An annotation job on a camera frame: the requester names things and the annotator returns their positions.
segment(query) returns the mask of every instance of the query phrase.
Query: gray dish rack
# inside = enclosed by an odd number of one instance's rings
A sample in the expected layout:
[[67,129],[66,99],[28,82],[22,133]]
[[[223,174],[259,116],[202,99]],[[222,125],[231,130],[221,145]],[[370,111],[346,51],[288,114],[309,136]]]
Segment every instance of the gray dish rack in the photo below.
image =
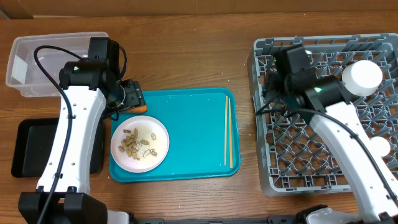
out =
[[[391,145],[383,157],[398,178],[398,35],[364,34],[320,37],[258,39],[248,58],[250,92],[257,111],[264,106],[262,90],[267,74],[275,71],[272,54],[303,44],[310,51],[318,77],[334,75],[358,60],[372,60],[383,72],[377,92],[361,97],[354,105],[369,136],[382,136]],[[278,107],[278,102],[269,106]],[[262,191],[268,196],[350,191],[333,155],[300,117],[284,118],[277,113],[256,116],[257,158]]]

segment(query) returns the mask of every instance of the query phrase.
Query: white round object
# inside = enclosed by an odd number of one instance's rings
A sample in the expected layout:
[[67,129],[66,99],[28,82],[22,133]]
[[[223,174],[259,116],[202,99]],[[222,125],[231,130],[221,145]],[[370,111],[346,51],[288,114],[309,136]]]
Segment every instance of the white round object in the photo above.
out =
[[343,71],[346,89],[357,96],[369,96],[379,87],[383,74],[379,66],[369,60],[360,60]]
[[383,137],[376,136],[371,138],[371,144],[371,150],[378,156],[384,157],[390,153],[390,143]]
[[[128,157],[127,152],[119,150],[122,140],[131,135],[135,128],[138,130],[137,141],[143,139],[149,142],[147,146],[141,144],[136,147],[139,160]],[[124,133],[123,129],[130,130],[131,133]],[[119,167],[129,172],[141,173],[157,167],[166,157],[169,145],[169,134],[160,121],[150,116],[135,116],[125,120],[116,128],[111,140],[111,153]],[[144,153],[149,149],[155,149],[157,156],[148,154],[144,157]]]

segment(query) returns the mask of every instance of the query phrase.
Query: wooden chopstick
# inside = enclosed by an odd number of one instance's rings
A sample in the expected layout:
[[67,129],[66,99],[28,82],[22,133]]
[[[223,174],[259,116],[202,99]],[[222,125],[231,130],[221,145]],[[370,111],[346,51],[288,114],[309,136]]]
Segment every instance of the wooden chopstick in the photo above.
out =
[[226,132],[227,117],[228,117],[228,96],[225,96],[224,166],[226,166],[226,138],[228,135],[228,133]]
[[232,169],[232,119],[231,119],[231,99],[229,99],[229,168]]

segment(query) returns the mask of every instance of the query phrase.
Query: wooden table top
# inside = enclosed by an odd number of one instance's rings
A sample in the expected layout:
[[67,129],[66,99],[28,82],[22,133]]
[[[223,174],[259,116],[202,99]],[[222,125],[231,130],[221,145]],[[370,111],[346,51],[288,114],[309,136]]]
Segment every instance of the wooden table top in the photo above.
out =
[[246,59],[264,37],[398,32],[398,13],[303,12],[218,16],[97,17],[0,21],[0,223],[25,223],[17,209],[22,191],[39,178],[17,179],[11,164],[19,123],[53,118],[59,98],[24,98],[5,84],[12,42],[26,35],[105,31],[127,52],[126,78],[143,90],[223,86],[236,98],[241,168],[232,177],[120,184],[109,174],[110,121],[106,121],[104,168],[90,178],[91,195],[108,209],[137,218],[254,218],[295,214],[318,204],[358,212],[352,193],[267,197],[261,189],[256,125]]

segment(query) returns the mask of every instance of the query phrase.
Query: teal cutting board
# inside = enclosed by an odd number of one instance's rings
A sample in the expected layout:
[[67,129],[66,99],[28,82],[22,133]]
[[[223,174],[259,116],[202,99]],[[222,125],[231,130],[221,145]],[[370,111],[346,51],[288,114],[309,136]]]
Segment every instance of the teal cutting board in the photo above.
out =
[[[109,171],[118,182],[226,177],[241,165],[235,99],[226,88],[143,91],[148,111],[142,115],[158,119],[170,138],[169,152],[155,169],[132,173],[120,168],[110,156]],[[233,168],[224,166],[225,96],[231,99]],[[112,121],[111,134],[125,120],[141,114],[121,113]]]

